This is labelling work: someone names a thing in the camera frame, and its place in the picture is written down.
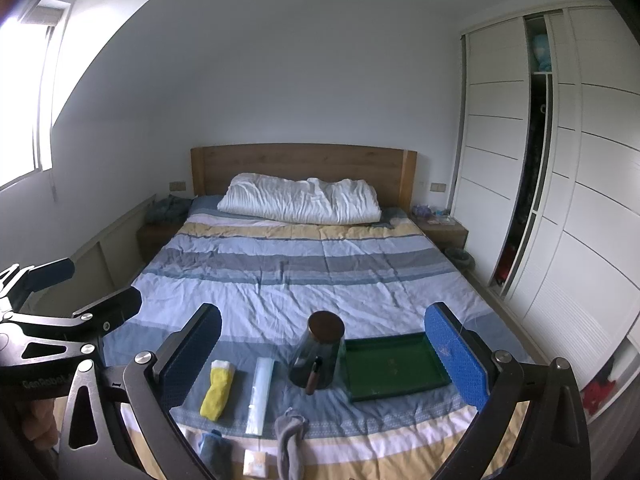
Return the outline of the right wooden nightstand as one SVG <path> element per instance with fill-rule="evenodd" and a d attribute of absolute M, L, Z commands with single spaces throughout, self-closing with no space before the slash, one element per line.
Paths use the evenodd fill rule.
<path fill-rule="evenodd" d="M 418 217 L 412 217 L 411 220 L 442 252 L 446 248 L 464 248 L 468 230 L 456 220 L 442 222 L 442 219 Z"/>

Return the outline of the striped blue bed cover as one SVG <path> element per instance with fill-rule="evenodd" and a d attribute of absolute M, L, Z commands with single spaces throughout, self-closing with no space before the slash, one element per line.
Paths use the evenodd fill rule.
<path fill-rule="evenodd" d="M 306 419 L 302 443 L 309 479 L 427 479 L 474 417 L 457 389 L 354 403 L 341 379 L 311 396 L 288 380 L 286 362 L 317 311 L 344 322 L 350 339 L 422 330 L 425 309 L 441 301 L 495 350 L 527 352 L 498 314 L 422 231 L 400 212 L 368 226 L 308 226 L 194 214 L 134 281 L 139 313 L 104 340 L 111 365 L 156 350 L 202 304 L 222 317 L 212 356 L 235 375 L 220 419 L 200 415 L 209 386 L 201 372 L 172 417 L 192 444 L 217 430 L 245 450 L 277 454 L 274 422 L 288 408 Z M 276 361 L 264 432 L 245 433 L 258 358 Z"/>

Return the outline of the right wall socket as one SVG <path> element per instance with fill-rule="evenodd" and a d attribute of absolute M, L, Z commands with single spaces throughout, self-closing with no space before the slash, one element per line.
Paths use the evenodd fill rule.
<path fill-rule="evenodd" d="M 430 190 L 431 190 L 432 192 L 436 192 L 436 193 L 443 193 L 443 192 L 445 192 L 445 191 L 446 191 L 446 187 L 447 187 L 446 183 L 436 183 L 436 182 L 433 182 L 433 183 L 431 184 Z"/>

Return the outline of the dark glass jar wooden lid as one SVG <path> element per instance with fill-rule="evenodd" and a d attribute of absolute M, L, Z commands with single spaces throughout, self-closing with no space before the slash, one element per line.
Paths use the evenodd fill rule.
<path fill-rule="evenodd" d="M 330 311 L 314 312 L 288 362 L 288 379 L 308 396 L 332 384 L 345 325 Z"/>

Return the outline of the yellow white towel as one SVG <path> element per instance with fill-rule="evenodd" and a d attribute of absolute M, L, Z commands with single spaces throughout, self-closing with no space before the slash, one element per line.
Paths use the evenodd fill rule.
<path fill-rule="evenodd" d="M 216 422 L 227 405 L 235 367 L 229 361 L 215 360 L 210 364 L 209 387 L 200 407 L 200 415 Z"/>

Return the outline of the dark waste basket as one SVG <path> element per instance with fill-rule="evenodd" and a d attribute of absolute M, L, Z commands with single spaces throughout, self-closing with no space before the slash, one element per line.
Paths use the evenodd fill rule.
<path fill-rule="evenodd" d="M 444 250 L 444 254 L 461 273 L 474 269 L 475 260 L 466 250 L 457 247 L 447 247 Z"/>

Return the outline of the grey blue-trimmed cloth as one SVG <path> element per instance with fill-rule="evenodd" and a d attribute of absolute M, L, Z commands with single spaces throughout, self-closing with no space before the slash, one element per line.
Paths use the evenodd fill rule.
<path fill-rule="evenodd" d="M 198 455 L 217 480 L 232 478 L 232 442 L 219 431 L 202 434 Z"/>

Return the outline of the grey sock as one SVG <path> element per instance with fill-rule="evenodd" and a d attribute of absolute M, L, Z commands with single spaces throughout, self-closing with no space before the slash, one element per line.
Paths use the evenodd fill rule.
<path fill-rule="evenodd" d="M 306 419 L 294 408 L 288 408 L 274 422 L 277 437 L 277 470 L 282 480 L 304 478 L 302 441 L 306 432 Z"/>

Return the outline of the blue pillow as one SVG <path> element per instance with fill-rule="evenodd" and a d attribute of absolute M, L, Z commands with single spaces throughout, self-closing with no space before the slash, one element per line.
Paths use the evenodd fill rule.
<path fill-rule="evenodd" d="M 218 204 L 222 200 L 222 195 L 206 195 L 194 198 L 189 209 L 188 217 L 194 214 L 207 214 L 208 216 L 224 216 L 223 211 L 218 210 Z"/>

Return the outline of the wooden headboard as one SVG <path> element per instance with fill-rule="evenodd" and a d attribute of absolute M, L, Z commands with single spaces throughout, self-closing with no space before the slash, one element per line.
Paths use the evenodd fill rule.
<path fill-rule="evenodd" d="M 377 146 L 313 143 L 256 143 L 201 146 L 191 150 L 193 192 L 222 195 L 242 172 L 288 180 L 315 177 L 334 182 L 365 180 L 383 208 L 411 207 L 415 151 Z"/>

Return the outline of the white rolled duvet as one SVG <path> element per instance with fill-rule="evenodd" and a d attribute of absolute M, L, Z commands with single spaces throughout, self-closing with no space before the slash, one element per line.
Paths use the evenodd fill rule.
<path fill-rule="evenodd" d="M 375 189 L 363 180 L 288 180 L 244 172 L 233 177 L 218 209 L 267 220 L 356 226 L 378 222 L 382 209 Z"/>

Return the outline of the green tray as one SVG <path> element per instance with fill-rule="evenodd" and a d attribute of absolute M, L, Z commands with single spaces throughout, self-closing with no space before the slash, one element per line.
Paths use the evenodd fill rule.
<path fill-rule="evenodd" d="M 342 360 L 352 402 L 406 396 L 450 384 L 446 370 L 423 332 L 347 339 Z"/>

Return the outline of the left wooden nightstand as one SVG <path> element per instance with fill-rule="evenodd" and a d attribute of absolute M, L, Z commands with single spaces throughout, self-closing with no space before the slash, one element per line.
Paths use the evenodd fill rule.
<path fill-rule="evenodd" d="M 180 223 L 145 224 L 138 229 L 136 237 L 143 262 L 150 263 L 180 229 Z"/>

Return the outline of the teal item on shelf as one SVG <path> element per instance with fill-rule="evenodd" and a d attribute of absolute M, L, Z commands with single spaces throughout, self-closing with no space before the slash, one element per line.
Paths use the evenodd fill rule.
<path fill-rule="evenodd" d="M 546 34 L 533 36 L 532 51 L 537 63 L 537 72 L 550 72 L 552 70 L 549 39 Z"/>

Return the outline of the window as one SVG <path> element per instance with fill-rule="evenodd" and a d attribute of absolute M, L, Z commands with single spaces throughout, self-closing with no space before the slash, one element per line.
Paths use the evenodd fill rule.
<path fill-rule="evenodd" d="M 52 167 L 53 64 L 70 5 L 41 0 L 1 25 L 1 186 Z"/>

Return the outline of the white sliding wardrobe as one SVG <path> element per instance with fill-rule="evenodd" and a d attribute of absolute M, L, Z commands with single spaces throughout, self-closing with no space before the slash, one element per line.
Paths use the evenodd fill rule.
<path fill-rule="evenodd" d="M 537 72 L 533 36 L 549 39 Z M 613 8 L 562 6 L 469 30 L 452 212 L 474 278 L 584 390 L 639 374 L 639 46 Z"/>

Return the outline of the dark clothes pile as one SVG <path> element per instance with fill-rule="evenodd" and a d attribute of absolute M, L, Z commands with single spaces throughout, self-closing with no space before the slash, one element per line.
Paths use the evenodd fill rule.
<path fill-rule="evenodd" d="M 183 224 L 188 218 L 192 202 L 192 198 L 169 194 L 167 197 L 152 203 L 145 213 L 144 223 L 151 226 Z"/>

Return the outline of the left wall socket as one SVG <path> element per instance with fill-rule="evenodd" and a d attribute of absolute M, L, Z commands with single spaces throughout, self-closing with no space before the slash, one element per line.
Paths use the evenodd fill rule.
<path fill-rule="evenodd" d="M 184 181 L 172 181 L 169 183 L 170 192 L 182 192 L 186 190 L 186 182 Z"/>

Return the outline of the wall socket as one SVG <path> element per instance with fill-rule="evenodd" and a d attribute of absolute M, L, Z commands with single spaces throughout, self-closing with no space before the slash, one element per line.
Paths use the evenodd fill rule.
<path fill-rule="evenodd" d="M 169 183 L 170 192 L 182 192 L 186 190 L 186 182 L 184 181 L 172 181 Z"/>
<path fill-rule="evenodd" d="M 436 193 L 443 193 L 443 192 L 445 192 L 445 191 L 446 191 L 446 187 L 447 187 L 446 183 L 436 183 L 436 182 L 433 182 L 433 183 L 431 184 L 430 190 L 431 190 L 432 192 L 436 192 Z"/>

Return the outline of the wooden nightstand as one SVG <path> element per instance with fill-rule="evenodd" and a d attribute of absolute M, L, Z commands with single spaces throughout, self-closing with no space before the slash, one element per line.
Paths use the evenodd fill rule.
<path fill-rule="evenodd" d="M 180 229 L 180 223 L 145 224 L 138 229 L 136 237 L 143 262 L 150 263 Z"/>
<path fill-rule="evenodd" d="M 412 217 L 411 220 L 442 252 L 446 248 L 464 248 L 468 230 L 456 220 L 442 222 L 442 219 L 418 217 Z"/>

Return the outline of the small white packet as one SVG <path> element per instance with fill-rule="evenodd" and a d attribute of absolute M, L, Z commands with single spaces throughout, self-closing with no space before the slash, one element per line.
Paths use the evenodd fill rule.
<path fill-rule="evenodd" d="M 243 474 L 254 479 L 269 477 L 268 455 L 265 452 L 245 450 L 243 455 Z"/>

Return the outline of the red item by wardrobe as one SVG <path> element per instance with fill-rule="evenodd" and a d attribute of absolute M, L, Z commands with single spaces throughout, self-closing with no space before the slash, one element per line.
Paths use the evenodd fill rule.
<path fill-rule="evenodd" d="M 614 360 L 614 356 L 611 356 L 593 380 L 582 390 L 582 407 L 589 416 L 597 413 L 602 402 L 616 385 L 616 381 L 611 379 Z"/>

